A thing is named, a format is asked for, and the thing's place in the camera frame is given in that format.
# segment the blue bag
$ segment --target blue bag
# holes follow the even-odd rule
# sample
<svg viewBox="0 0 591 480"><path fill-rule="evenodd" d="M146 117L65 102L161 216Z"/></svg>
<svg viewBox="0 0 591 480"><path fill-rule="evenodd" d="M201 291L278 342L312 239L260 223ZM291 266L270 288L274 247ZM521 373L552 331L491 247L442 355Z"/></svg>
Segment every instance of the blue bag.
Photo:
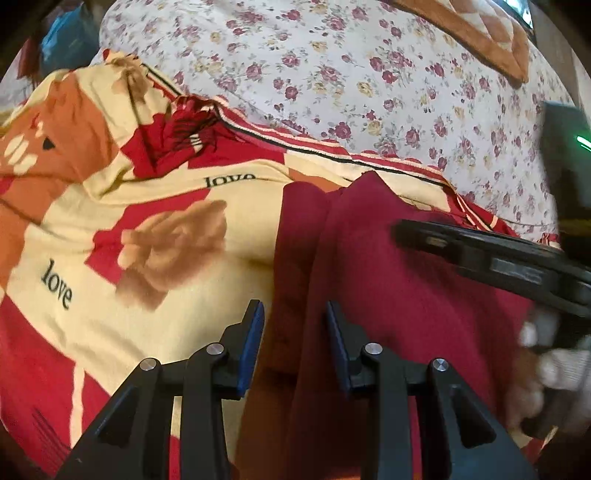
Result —
<svg viewBox="0 0 591 480"><path fill-rule="evenodd" d="M86 67L99 51L99 29L84 4L53 22L41 42L40 70Z"/></svg>

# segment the green light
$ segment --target green light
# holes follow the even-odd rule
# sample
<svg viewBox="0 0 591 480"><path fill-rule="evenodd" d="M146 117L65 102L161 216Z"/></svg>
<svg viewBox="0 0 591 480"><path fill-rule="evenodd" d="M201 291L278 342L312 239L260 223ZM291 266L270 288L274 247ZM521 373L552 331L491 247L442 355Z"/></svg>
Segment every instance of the green light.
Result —
<svg viewBox="0 0 591 480"><path fill-rule="evenodd" d="M581 147L586 148L591 152L591 142L583 137L577 137L577 142L581 144Z"/></svg>

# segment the maroon fabric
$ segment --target maroon fabric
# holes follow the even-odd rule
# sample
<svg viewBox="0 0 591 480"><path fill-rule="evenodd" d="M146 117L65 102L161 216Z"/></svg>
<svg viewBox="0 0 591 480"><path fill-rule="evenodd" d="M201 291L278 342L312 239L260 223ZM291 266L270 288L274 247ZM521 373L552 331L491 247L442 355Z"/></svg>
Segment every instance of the maroon fabric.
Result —
<svg viewBox="0 0 591 480"><path fill-rule="evenodd" d="M451 221L404 203L375 172L328 194L305 183L285 187L273 312L238 450L243 478L359 475L365 412L337 387L323 321L328 300L405 359L448 359L502 418L530 302L462 278L435 256L397 248L390 227L400 219ZM287 407L272 395L278 375L293 379Z"/></svg>

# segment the bed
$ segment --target bed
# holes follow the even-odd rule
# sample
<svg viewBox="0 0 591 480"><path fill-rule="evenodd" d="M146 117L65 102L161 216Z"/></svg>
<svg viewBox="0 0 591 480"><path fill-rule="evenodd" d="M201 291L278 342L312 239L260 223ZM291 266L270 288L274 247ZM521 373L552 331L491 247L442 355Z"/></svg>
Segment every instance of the bed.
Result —
<svg viewBox="0 0 591 480"><path fill-rule="evenodd" d="M253 121L438 166L524 238L556 233L536 145L541 102L571 100L533 44L513 87L426 20L346 0L117 0L100 44Z"/></svg>

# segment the blue gripper pad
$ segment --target blue gripper pad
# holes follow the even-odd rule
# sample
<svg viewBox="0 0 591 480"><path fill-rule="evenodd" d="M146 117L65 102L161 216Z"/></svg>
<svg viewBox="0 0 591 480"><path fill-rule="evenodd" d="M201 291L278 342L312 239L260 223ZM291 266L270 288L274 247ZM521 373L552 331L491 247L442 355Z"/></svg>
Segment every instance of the blue gripper pad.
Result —
<svg viewBox="0 0 591 480"><path fill-rule="evenodd" d="M250 388L252 374L255 369L256 356L261 346L261 337L265 325L265 307L259 300L251 300L246 309L245 318L252 317L251 327L246 334L242 355L238 365L238 385L237 392L240 397L244 397L246 391Z"/></svg>

